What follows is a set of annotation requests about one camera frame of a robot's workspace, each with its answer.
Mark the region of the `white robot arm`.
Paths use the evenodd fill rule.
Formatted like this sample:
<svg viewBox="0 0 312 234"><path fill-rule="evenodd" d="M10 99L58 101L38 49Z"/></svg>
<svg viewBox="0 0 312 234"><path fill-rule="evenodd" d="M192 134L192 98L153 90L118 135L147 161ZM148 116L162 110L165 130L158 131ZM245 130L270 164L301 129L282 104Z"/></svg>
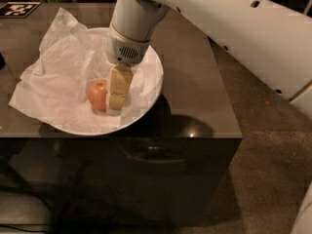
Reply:
<svg viewBox="0 0 312 234"><path fill-rule="evenodd" d="M112 53L146 45L169 9L210 37L233 58L227 77L239 86L252 74L288 105L312 117L312 21L269 0L117 0L110 24ZM256 95L240 92L234 107L245 119L266 119L270 132L247 133L230 167L238 184L236 220L214 214L209 227L185 234L312 234L312 186L297 204L298 185L312 171L312 132L253 104Z"/></svg>

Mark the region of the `white gripper with vent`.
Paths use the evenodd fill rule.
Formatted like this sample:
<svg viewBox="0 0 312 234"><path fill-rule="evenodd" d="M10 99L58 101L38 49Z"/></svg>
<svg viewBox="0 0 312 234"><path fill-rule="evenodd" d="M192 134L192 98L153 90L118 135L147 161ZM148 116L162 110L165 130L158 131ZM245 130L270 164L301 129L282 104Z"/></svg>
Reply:
<svg viewBox="0 0 312 234"><path fill-rule="evenodd" d="M142 62L149 42L139 42L122 36L112 25L106 40L106 55L111 63L124 63L112 67L107 77L106 113L119 115L133 80L131 68L125 64Z"/></svg>

